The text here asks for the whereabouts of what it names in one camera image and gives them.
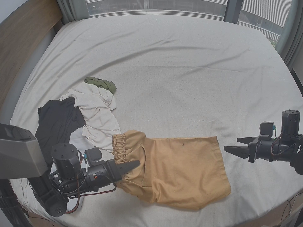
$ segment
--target brown pants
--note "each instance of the brown pants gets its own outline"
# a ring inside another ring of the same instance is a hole
[[[198,210],[231,193],[216,136],[149,139],[132,130],[112,141],[117,164],[140,160],[117,186],[142,200]]]

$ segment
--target bed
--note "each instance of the bed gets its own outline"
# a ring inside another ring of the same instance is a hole
[[[76,227],[227,227],[266,214],[302,189],[303,178],[289,163],[251,164],[223,151],[240,146],[238,137],[258,135],[263,121],[274,121],[279,133],[282,111],[303,109],[289,70],[260,31],[175,15],[68,23],[28,78],[11,124],[35,133],[37,109],[87,76],[115,83],[113,114],[121,132],[135,129],[150,138],[217,135],[232,193],[202,210],[182,211],[117,189],[85,197],[75,213],[55,218],[39,205],[26,180],[11,180],[25,209]]]

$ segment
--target wooden bed frame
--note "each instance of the wooden bed frame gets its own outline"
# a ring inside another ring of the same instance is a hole
[[[61,18],[57,0],[28,0],[0,24],[0,110],[19,69]]]

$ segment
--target wrinkled fabric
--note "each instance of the wrinkled fabric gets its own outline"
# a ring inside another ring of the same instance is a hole
[[[109,90],[112,94],[117,90],[116,85],[112,81],[106,81],[95,77],[86,77],[84,82]]]
[[[140,160],[117,186],[146,202],[198,210],[231,193],[216,136],[150,139],[131,130],[112,141],[117,164]]]
[[[75,99],[70,97],[61,101],[49,100],[38,108],[39,126],[35,137],[49,170],[53,164],[51,148],[58,143],[68,143],[71,133],[85,125],[79,108],[74,104]]]
[[[86,125],[82,135],[96,147],[112,151],[112,136],[120,133],[119,124],[111,110],[116,108],[113,94],[101,87],[85,82],[80,83],[75,89],[69,89],[64,100],[74,97],[75,107],[79,107]]]

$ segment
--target gray curtain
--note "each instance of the gray curtain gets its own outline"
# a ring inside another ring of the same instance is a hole
[[[63,14],[62,23],[89,18],[85,0],[57,0]]]
[[[303,0],[292,0],[291,8],[275,49],[292,70],[303,44]]]

